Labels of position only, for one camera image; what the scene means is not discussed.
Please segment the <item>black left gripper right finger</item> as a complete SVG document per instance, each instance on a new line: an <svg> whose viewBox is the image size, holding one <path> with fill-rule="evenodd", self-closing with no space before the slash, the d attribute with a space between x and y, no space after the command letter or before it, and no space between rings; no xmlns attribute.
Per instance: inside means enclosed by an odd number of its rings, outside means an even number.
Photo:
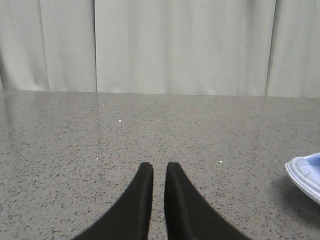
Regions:
<svg viewBox="0 0 320 240"><path fill-rule="evenodd" d="M205 201L178 162L167 165L164 214L169 240L248 239Z"/></svg>

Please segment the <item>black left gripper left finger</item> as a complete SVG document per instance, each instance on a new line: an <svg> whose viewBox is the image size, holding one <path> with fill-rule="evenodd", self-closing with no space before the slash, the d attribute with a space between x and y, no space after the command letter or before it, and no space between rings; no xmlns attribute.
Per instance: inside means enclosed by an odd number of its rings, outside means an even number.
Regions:
<svg viewBox="0 0 320 240"><path fill-rule="evenodd" d="M153 200L153 166L142 162L114 205L75 240L146 240Z"/></svg>

